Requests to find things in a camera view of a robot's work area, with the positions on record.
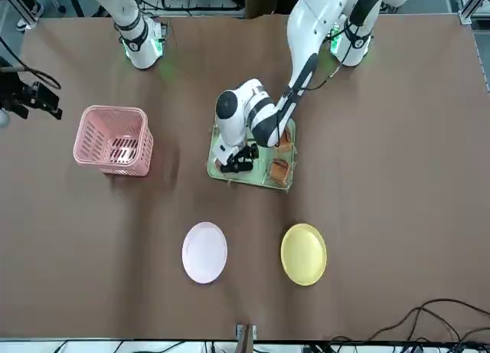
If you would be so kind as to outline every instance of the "green led light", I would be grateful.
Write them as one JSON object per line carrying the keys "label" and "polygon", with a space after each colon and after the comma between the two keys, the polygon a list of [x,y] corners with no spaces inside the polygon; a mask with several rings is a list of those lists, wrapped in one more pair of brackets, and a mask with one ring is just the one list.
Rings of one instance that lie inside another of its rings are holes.
{"label": "green led light", "polygon": [[342,40],[342,36],[339,35],[333,39],[333,41],[330,43],[330,51],[332,54],[337,54],[338,52],[338,45],[340,44],[340,41]]}
{"label": "green led light", "polygon": [[[340,26],[338,24],[334,24],[332,29],[330,30],[330,35],[335,35],[340,31]],[[342,38],[342,35],[338,35],[333,40],[330,42],[330,52],[332,54],[337,54],[338,51],[338,44],[340,43],[340,40]]]}
{"label": "green led light", "polygon": [[[126,52],[126,56],[129,58],[128,46],[125,41],[122,41],[122,45],[124,46],[124,51]],[[155,53],[157,56],[163,55],[163,43],[161,41],[152,40],[152,46],[155,49]]]}
{"label": "green led light", "polygon": [[126,45],[125,41],[122,41],[122,45],[124,47],[124,51],[126,52],[126,56],[129,58],[128,46]]}
{"label": "green led light", "polygon": [[153,39],[152,46],[154,47],[157,56],[163,55],[163,43],[161,41],[156,41],[155,39]]}

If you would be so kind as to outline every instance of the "pink basket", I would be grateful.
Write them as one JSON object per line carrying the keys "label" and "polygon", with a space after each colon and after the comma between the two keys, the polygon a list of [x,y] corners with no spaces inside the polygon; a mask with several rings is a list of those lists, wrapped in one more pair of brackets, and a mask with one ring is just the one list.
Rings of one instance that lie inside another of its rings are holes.
{"label": "pink basket", "polygon": [[138,108],[89,106],[83,112],[73,156],[79,165],[115,175],[147,175],[153,136]]}

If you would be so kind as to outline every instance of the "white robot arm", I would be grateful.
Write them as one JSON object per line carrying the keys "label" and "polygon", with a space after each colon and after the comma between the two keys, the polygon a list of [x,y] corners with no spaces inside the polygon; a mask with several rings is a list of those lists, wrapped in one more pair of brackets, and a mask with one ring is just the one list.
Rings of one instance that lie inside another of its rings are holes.
{"label": "white robot arm", "polygon": [[135,0],[96,0],[111,15],[132,64],[141,70],[162,56],[162,25],[142,15]]}
{"label": "white robot arm", "polygon": [[279,141],[312,79],[320,47],[342,14],[347,18],[336,57],[341,65],[355,66],[361,62],[382,1],[399,6],[406,0],[298,0],[287,23],[292,76],[279,102],[274,104],[257,79],[235,90],[226,90],[217,99],[220,136],[212,150],[222,169],[247,148],[247,128],[257,145],[271,147]]}

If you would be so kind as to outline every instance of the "white plate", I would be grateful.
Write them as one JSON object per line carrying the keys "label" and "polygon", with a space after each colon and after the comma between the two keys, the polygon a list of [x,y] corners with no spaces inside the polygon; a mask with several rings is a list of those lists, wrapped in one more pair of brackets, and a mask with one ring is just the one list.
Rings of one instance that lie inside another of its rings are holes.
{"label": "white plate", "polygon": [[215,224],[196,224],[185,236],[182,263],[185,272],[197,283],[216,280],[224,269],[227,255],[227,240]]}

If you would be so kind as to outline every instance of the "yellow plate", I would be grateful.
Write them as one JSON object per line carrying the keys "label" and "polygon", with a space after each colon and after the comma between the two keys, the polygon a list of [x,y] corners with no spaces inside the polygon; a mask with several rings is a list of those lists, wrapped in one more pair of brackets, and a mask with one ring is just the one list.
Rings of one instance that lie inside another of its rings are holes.
{"label": "yellow plate", "polygon": [[309,224],[292,226],[281,243],[281,261],[294,283],[315,284],[327,266],[327,247],[322,235]]}

